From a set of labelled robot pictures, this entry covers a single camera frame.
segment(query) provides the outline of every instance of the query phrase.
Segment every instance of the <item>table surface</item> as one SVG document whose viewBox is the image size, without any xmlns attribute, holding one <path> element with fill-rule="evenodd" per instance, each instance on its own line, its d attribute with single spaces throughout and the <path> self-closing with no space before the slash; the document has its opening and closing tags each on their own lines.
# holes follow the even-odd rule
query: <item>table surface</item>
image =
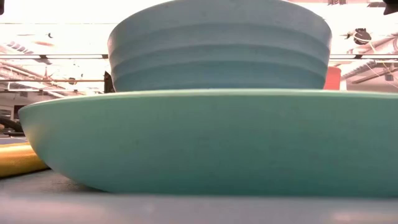
<svg viewBox="0 0 398 224">
<path fill-rule="evenodd" d="M 115 195 L 46 170 L 0 180 L 0 223 L 391 224 L 398 199 Z"/>
</svg>

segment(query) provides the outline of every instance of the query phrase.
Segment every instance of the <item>bowl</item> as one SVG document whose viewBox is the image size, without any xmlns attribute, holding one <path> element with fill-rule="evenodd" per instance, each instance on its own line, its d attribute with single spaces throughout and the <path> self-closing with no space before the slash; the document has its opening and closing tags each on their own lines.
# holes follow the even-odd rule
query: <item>bowl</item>
<svg viewBox="0 0 398 224">
<path fill-rule="evenodd" d="M 53 170 L 117 193 L 396 197 L 398 95 L 168 90 L 23 107 Z"/>
<path fill-rule="evenodd" d="M 179 0 L 122 21 L 109 61 L 116 91 L 322 89 L 331 30 L 280 0 Z"/>
</svg>

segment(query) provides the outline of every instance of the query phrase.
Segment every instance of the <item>ceiling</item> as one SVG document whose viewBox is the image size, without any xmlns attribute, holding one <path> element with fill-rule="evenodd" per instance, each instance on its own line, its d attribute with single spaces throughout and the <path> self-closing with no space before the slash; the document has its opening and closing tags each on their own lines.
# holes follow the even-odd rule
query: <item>ceiling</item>
<svg viewBox="0 0 398 224">
<path fill-rule="evenodd" d="M 5 13 L 0 20 L 0 30 L 2 31 L 0 52 L 3 54 L 22 54 L 28 51 L 33 54 L 107 54 L 106 43 L 109 33 L 118 22 L 137 11 L 165 1 L 167 0 L 113 0 L 112 4 L 105 4 L 103 1 L 97 0 L 8 0 Z M 352 37 L 346 39 L 347 33 L 353 32 L 356 28 L 366 28 L 372 36 L 372 43 L 375 47 L 377 47 L 377 43 L 391 40 L 398 34 L 398 13 L 383 16 L 384 8 L 367 7 L 371 2 L 369 0 L 347 0 L 348 4 L 332 6 L 327 4 L 328 0 L 291 1 L 312 10 L 327 21 L 333 33 L 332 54 L 374 53 L 369 44 L 357 45 Z M 14 48 L 18 46 L 19 50 L 22 49 L 23 52 L 13 49 L 12 46 Z M 376 53 L 391 52 L 386 52 L 384 45 L 381 45 L 379 50 L 376 49 Z M 7 60 L 7 63 L 54 79 L 70 77 L 102 79 L 104 71 L 109 71 L 108 60 L 102 58 L 58 59 L 47 62 L 31 59 Z M 348 62 L 346 60 L 331 60 L 330 66 L 339 66 L 345 73 L 352 70 L 351 62 L 352 60 Z M 383 87 L 385 87 L 385 91 L 398 90 L 394 87 L 394 85 L 398 86 L 395 80 L 386 81 L 383 77 L 360 84 L 351 84 L 352 81 L 361 77 L 383 70 L 385 70 L 384 65 L 379 63 L 373 71 L 368 70 L 347 79 L 348 86 L 355 86 L 355 89 L 360 87 L 360 90 L 383 91 Z M 28 87 L 45 88 L 47 86 L 36 85 L 34 87 L 31 85 Z M 79 90 L 84 95 L 103 91 L 103 83 L 98 82 L 78 83 L 77 85 L 59 83 L 58 87 Z"/>
</svg>

